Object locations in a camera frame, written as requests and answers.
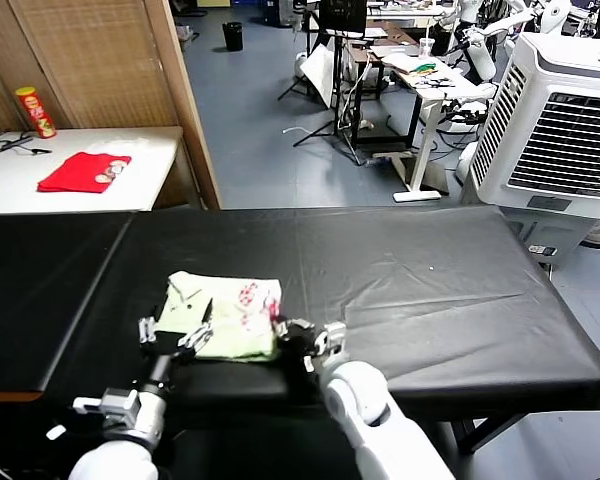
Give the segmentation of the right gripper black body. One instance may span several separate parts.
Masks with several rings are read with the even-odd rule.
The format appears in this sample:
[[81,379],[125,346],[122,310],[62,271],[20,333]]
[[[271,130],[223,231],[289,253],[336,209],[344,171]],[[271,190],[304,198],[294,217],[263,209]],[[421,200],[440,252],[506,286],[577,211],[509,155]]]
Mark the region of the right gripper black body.
[[279,338],[279,347],[286,358],[315,358],[324,353],[324,337],[315,330],[292,330]]

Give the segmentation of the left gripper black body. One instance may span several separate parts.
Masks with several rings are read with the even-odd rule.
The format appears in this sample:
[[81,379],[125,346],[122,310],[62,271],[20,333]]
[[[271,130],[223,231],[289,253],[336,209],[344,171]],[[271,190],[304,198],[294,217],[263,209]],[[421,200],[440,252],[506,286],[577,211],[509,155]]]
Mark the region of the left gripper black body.
[[179,346],[178,341],[183,334],[158,331],[154,341],[145,341],[141,344],[144,354],[158,357],[169,356],[174,362],[191,362],[196,358],[194,349]]

